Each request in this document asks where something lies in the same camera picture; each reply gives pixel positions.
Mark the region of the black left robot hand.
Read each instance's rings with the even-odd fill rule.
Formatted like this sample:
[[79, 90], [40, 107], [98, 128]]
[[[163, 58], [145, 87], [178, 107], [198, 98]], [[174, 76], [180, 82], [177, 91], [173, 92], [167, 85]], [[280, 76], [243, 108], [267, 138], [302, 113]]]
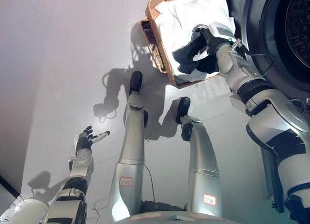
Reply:
[[105, 131], [103, 133], [93, 135], [93, 128], [92, 126], [87, 126], [78, 136], [78, 140], [76, 143], [76, 155], [82, 149], [89, 149], [93, 144], [103, 140], [104, 138], [110, 135], [110, 131]]

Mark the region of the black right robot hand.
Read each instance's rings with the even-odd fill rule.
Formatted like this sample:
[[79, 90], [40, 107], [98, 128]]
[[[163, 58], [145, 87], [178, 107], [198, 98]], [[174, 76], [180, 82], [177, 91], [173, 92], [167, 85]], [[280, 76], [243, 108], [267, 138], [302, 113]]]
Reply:
[[208, 26], [198, 25], [194, 31], [202, 36], [200, 40], [202, 46], [195, 53], [194, 61], [202, 60], [209, 55], [215, 55], [216, 49], [223, 43], [233, 44], [236, 41], [232, 30], [218, 22], [210, 23]]

